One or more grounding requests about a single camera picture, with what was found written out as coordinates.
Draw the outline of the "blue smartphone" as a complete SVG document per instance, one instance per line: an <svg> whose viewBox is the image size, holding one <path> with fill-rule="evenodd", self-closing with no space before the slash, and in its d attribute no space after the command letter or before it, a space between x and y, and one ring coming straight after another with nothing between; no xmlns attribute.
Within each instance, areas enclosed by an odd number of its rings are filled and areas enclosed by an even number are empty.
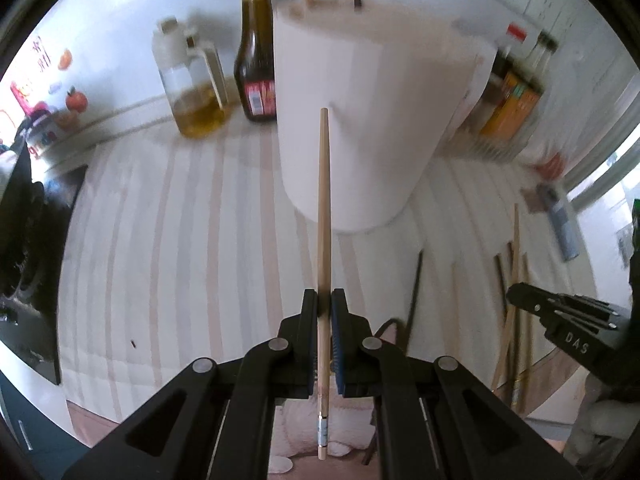
<svg viewBox="0 0 640 480"><path fill-rule="evenodd" d="M577 234L558 191L547 183L539 183L536 191L549 218L562 259L567 262L577 258L579 256Z"/></svg>

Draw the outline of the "brown card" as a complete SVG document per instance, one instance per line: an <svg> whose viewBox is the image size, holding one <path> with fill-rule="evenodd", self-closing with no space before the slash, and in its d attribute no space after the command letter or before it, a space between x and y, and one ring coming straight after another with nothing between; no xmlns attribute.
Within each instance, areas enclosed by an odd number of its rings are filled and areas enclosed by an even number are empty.
<svg viewBox="0 0 640 480"><path fill-rule="evenodd" d="M540 214L541 212L546 212L548 210L541 192L536 188L521 188L520 193L523 197L526 209L530 214Z"/></svg>

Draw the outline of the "striped cat table mat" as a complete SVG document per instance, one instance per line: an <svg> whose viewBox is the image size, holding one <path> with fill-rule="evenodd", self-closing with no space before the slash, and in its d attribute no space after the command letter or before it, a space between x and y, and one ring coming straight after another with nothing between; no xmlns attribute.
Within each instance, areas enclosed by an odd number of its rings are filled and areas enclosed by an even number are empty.
<svg viewBox="0 0 640 480"><path fill-rule="evenodd" d="M386 226L333 237L335 287L373 328L406 320L408 352L454 356L482 382L498 362L503 310L494 263L510 275L518 238L533 283L596 291L587 256L565 262L550 222L530 214L518 165L430 161ZM243 119L190 141L161 124L94 152L78 195L58 295L70 410L115 425L193 360L219 363L277 335L317 281L317 227L283 188L277 133Z"/></svg>

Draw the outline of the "blue cabinet drawers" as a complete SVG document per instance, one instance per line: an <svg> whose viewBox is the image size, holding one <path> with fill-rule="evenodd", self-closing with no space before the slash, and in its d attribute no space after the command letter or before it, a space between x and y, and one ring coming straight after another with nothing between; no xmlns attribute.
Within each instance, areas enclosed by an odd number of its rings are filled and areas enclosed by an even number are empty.
<svg viewBox="0 0 640 480"><path fill-rule="evenodd" d="M10 433L43 479L62 479L89 448L51 422L1 374L1 411Z"/></svg>

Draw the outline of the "cream utensil holder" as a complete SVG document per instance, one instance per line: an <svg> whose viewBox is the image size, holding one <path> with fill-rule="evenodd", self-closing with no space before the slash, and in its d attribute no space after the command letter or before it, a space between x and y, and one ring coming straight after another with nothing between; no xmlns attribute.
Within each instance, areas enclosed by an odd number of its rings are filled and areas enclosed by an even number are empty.
<svg viewBox="0 0 640 480"><path fill-rule="evenodd" d="M346 233L384 226L401 212L495 54L442 16L375 1L361 9L346 0L281 4L273 44L286 195L317 219L325 110L332 226Z"/></svg>

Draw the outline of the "dark soy sauce bottle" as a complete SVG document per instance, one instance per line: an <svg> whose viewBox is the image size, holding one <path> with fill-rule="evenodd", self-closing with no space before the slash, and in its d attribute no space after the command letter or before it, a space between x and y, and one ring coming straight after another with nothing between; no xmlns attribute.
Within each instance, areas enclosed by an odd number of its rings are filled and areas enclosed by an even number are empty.
<svg viewBox="0 0 640 480"><path fill-rule="evenodd" d="M241 8L241 40L234 62L240 101L250 122L273 122L277 104L271 0L242 0Z"/></svg>

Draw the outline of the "black induction cooktop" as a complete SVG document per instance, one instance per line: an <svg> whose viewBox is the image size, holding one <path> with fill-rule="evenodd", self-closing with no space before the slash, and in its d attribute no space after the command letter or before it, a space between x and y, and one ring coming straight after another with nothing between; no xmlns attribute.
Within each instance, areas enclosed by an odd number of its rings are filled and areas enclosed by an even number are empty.
<svg viewBox="0 0 640 480"><path fill-rule="evenodd" d="M61 382L58 284L70 219L88 167L30 186L17 281L1 298L1 341L52 384Z"/></svg>

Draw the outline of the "glass oil dispenser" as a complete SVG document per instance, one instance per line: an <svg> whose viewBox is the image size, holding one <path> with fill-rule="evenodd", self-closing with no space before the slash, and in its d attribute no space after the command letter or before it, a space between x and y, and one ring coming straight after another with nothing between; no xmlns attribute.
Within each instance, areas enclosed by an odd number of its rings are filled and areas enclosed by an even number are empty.
<svg viewBox="0 0 640 480"><path fill-rule="evenodd" d="M201 139L220 128L229 97L216 47L170 16L153 32L152 53L180 134Z"/></svg>

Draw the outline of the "red cap sauce bottle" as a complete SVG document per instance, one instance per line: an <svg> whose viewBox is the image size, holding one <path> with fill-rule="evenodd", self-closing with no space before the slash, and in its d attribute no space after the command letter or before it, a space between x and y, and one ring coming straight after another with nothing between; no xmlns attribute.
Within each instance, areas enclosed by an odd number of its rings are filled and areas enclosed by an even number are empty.
<svg viewBox="0 0 640 480"><path fill-rule="evenodd" d="M515 61L521 56L521 46L527 38L526 30L516 23L506 26L506 32L497 39L497 54L491 73L503 80Z"/></svg>

